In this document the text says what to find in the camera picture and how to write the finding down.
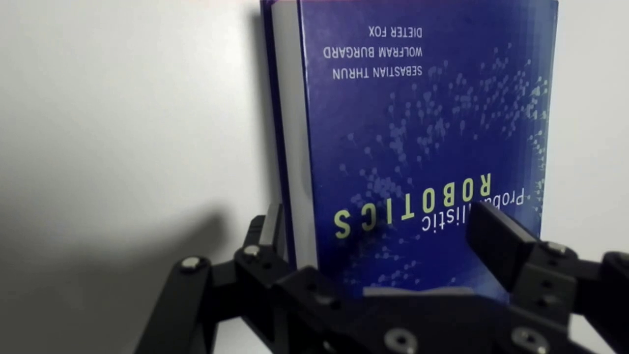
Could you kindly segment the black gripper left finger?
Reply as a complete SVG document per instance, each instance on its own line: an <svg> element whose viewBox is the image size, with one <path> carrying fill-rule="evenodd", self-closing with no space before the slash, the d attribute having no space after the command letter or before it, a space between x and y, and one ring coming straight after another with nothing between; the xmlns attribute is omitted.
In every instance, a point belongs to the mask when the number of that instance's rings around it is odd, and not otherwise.
<svg viewBox="0 0 629 354"><path fill-rule="evenodd" d="M133 354L214 354L218 325L240 319L271 354L356 354L342 293L316 270L291 268L275 238L281 211L255 217L234 258L173 264Z"/></svg>

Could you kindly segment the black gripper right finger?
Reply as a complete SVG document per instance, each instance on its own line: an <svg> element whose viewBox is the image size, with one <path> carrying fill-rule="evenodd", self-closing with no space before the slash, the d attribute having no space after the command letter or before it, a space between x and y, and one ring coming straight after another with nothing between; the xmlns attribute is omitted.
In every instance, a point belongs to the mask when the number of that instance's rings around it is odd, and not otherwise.
<svg viewBox="0 0 629 354"><path fill-rule="evenodd" d="M509 291L509 305L538 321L527 325L544 341L544 354L578 354L568 337L572 315L582 315L617 352L629 354L629 254L605 252L580 260L556 242L534 238L521 223L489 203L475 203L466 232L470 248Z"/></svg>

